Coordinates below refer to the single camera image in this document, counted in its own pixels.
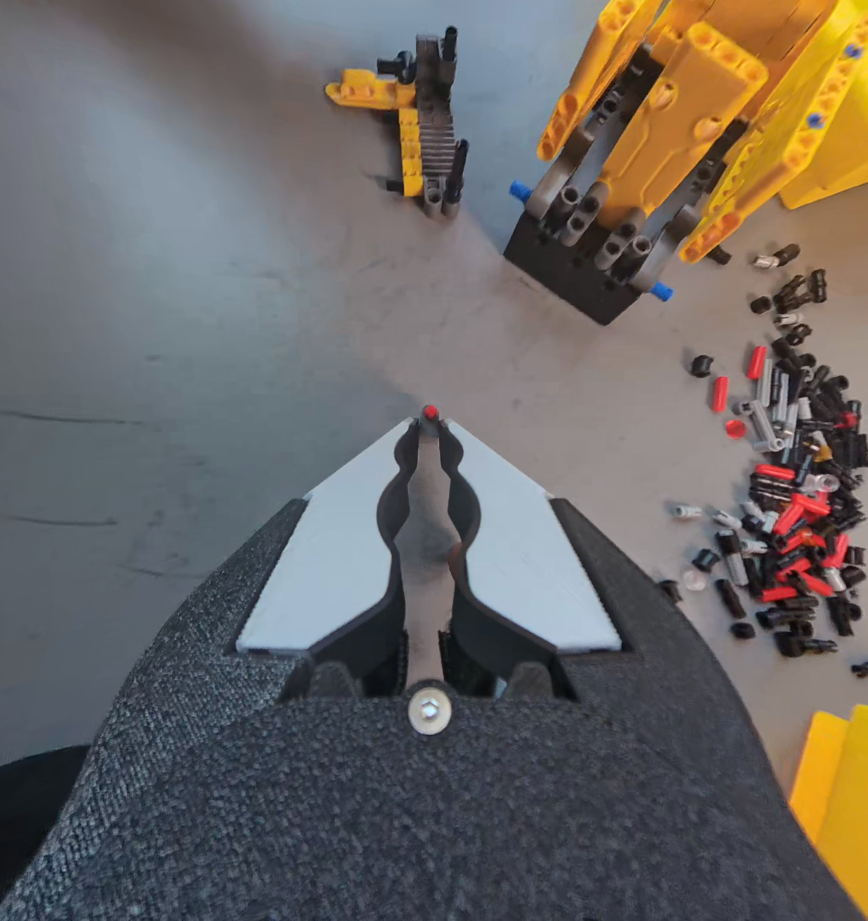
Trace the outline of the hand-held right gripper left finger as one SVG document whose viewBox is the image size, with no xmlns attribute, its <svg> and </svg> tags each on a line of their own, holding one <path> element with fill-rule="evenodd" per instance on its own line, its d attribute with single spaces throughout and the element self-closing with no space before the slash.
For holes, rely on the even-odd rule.
<svg viewBox="0 0 868 921">
<path fill-rule="evenodd" d="M 410 511 L 420 422 L 407 418 L 302 498 L 237 633 L 241 657 L 345 667 L 362 692 L 401 692 L 405 590 L 395 544 Z"/>
</svg>

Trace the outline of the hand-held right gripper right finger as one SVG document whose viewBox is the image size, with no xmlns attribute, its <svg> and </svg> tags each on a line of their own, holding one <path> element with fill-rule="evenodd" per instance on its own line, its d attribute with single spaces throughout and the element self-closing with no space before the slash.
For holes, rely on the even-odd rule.
<svg viewBox="0 0 868 921">
<path fill-rule="evenodd" d="M 522 663 L 624 651 L 555 496 L 455 421 L 439 423 L 448 515 L 460 538 L 451 633 L 506 683 Z"/>
</svg>

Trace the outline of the yellow black lego model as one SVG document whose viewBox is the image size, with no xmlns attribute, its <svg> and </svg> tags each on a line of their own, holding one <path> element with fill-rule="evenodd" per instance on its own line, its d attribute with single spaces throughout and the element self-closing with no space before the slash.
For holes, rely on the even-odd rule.
<svg viewBox="0 0 868 921">
<path fill-rule="evenodd" d="M 505 258 L 601 325 L 668 301 L 809 166 L 868 62 L 868 2 L 630 1 L 601 11 L 538 145 Z"/>
</svg>

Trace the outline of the pile of small lego pins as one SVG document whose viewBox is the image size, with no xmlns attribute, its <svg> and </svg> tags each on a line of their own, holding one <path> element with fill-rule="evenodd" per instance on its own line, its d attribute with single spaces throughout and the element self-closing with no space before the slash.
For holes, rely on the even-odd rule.
<svg viewBox="0 0 868 921">
<path fill-rule="evenodd" d="M 868 470 L 863 405 L 847 376 L 804 350 L 813 328 L 802 312 L 827 298 L 826 270 L 817 267 L 751 300 L 770 329 L 746 347 L 737 394 L 728 376 L 715 374 L 713 355 L 688 363 L 689 375 L 709 386 L 709 408 L 726 435 L 750 446 L 754 459 L 736 510 L 670 504 L 674 521 L 709 526 L 711 545 L 693 553 L 679 580 L 659 582 L 674 602 L 713 588 L 736 641 L 763 635 L 787 660 L 838 653 L 838 640 L 853 638 L 863 616 L 866 551 L 852 541 L 867 519 L 858 496 Z"/>
</svg>

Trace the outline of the yellow lego subassembly with rack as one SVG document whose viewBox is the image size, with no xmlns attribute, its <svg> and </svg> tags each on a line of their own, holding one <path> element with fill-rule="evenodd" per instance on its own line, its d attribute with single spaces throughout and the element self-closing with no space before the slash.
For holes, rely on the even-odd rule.
<svg viewBox="0 0 868 921">
<path fill-rule="evenodd" d="M 343 69 L 325 85 L 326 98 L 337 106 L 381 112 L 394 121 L 401 171 L 385 181 L 386 190 L 446 220 L 460 211 L 469 154 L 469 142 L 455 134 L 451 109 L 457 40 L 452 25 L 441 35 L 419 34 L 414 51 L 379 58 L 375 70 Z"/>
</svg>

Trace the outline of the yellow bin with small parts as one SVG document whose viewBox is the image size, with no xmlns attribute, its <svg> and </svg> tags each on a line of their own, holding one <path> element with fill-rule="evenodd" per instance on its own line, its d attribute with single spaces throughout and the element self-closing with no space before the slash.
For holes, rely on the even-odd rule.
<svg viewBox="0 0 868 921">
<path fill-rule="evenodd" d="M 868 919 L 868 706 L 813 714 L 789 799 L 802 831 Z"/>
</svg>

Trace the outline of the black textured pad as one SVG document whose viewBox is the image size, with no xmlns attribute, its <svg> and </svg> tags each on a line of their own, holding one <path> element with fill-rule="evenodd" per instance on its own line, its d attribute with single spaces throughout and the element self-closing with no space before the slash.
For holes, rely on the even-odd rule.
<svg viewBox="0 0 868 921">
<path fill-rule="evenodd" d="M 0 767 L 0 902 L 55 824 L 89 750 L 69 746 Z"/>
</svg>

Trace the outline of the large yellow storage bin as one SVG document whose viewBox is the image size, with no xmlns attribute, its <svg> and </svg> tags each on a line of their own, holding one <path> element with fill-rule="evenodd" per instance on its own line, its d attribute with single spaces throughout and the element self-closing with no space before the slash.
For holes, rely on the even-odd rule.
<svg viewBox="0 0 868 921">
<path fill-rule="evenodd" d="M 811 163 L 779 194 L 788 210 L 868 183 L 868 62 L 855 77 Z"/>
</svg>

